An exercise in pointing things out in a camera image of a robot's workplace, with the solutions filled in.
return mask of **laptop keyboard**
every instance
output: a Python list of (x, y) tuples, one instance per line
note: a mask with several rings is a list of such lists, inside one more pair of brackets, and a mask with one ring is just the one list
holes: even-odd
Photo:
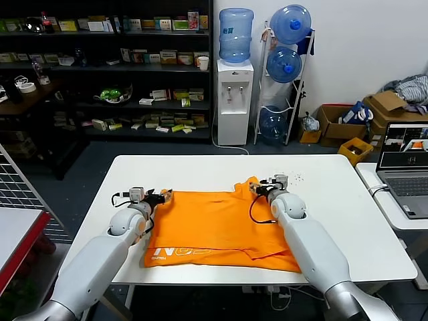
[(397, 196), (428, 195), (428, 177), (386, 179)]

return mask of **blue cap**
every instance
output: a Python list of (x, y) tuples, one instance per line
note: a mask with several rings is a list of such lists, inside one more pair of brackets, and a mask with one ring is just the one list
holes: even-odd
[(291, 74), (294, 71), (294, 67), (291, 65), (284, 65), (282, 69), (286, 74)]
[(302, 26), (302, 24), (300, 23), (299, 20), (291, 20), (290, 21), (290, 28), (292, 30), (299, 30), (301, 26)]

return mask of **water jug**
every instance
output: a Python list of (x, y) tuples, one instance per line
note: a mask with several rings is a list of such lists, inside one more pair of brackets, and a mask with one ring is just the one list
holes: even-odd
[(283, 114), (276, 114), (279, 112), (276, 106), (266, 106), (260, 110), (259, 129), (260, 134), (263, 136), (265, 142), (277, 143), (283, 142), (288, 131), (288, 123)]
[(220, 58), (226, 62), (243, 62), (249, 58), (251, 26), (254, 12), (229, 8), (220, 12)]
[(299, 76), (302, 60), (297, 52), (279, 45), (269, 53), (266, 69), (276, 82), (285, 84)]
[(278, 40), (286, 45), (302, 41), (310, 31), (309, 11), (301, 5), (288, 5), (274, 13), (270, 27)]

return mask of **laptop screen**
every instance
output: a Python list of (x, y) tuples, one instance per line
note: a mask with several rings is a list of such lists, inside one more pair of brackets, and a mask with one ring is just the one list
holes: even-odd
[(428, 122), (389, 124), (378, 169), (428, 169)]

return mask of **white wall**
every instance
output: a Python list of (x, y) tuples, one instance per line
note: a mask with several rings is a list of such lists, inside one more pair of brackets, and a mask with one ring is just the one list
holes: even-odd
[(214, 48), (219, 51), (219, 12), (254, 11), (251, 62), (257, 88), (264, 21), (287, 4), (305, 6), (316, 30), (301, 115), (328, 102), (355, 103), (390, 80), (421, 73), (428, 62), (428, 0), (215, 0)]

